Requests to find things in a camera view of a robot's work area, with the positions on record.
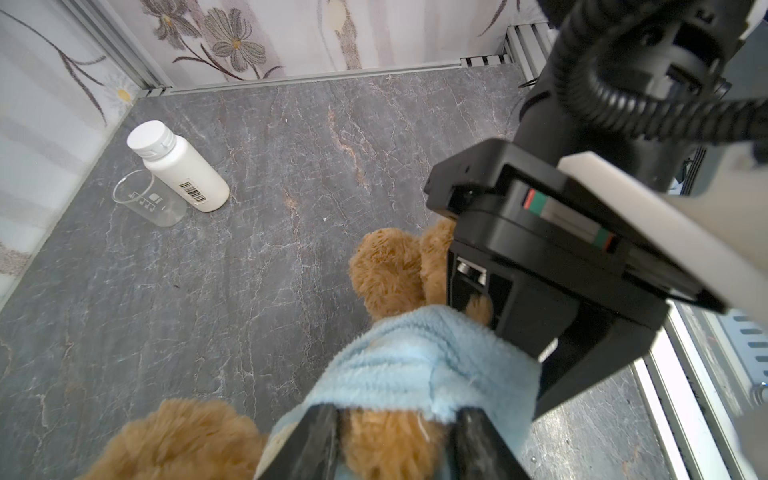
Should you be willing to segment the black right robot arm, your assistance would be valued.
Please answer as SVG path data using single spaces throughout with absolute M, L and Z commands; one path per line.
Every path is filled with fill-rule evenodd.
M 722 72 L 763 1 L 546 1 L 512 140 L 435 165 L 447 301 L 543 371 L 541 416 L 646 355 L 670 301 L 767 317 L 767 102 Z

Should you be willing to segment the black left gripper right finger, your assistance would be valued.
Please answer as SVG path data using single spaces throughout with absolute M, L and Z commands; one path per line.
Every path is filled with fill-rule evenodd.
M 486 413 L 463 408 L 449 436 L 452 479 L 530 480 Z

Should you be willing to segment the brown teddy bear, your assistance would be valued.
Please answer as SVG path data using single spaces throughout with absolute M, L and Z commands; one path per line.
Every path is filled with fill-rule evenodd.
M 396 228 L 367 234 L 349 261 L 355 293 L 373 322 L 446 301 L 455 223 L 420 237 Z M 432 479 L 447 426 L 414 411 L 361 408 L 341 415 L 341 453 L 363 479 Z M 166 399 L 127 423 L 85 473 L 87 479 L 251 479 L 267 435 L 221 400 Z

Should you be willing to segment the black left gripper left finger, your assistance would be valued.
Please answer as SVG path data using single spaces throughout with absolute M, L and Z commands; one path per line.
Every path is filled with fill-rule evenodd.
M 308 408 L 297 422 L 275 428 L 257 467 L 258 479 L 334 479 L 339 459 L 339 411 Z

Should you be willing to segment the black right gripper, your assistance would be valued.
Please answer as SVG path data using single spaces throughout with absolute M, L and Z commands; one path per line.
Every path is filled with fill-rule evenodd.
M 491 303 L 491 328 L 543 362 L 543 415 L 646 355 L 676 300 L 717 297 L 574 180 L 503 139 L 436 164 L 427 207 L 455 221 L 447 299 Z

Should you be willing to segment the light blue fleece hoodie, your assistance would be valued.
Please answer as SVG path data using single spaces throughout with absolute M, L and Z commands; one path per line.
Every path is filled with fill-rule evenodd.
M 520 454 L 540 377 L 537 359 L 446 305 L 390 317 L 340 351 L 305 399 L 278 420 L 255 476 L 262 477 L 304 414 L 321 404 L 414 413 L 419 440 L 437 438 L 428 421 L 451 424 L 462 408 L 480 408 L 507 448 Z

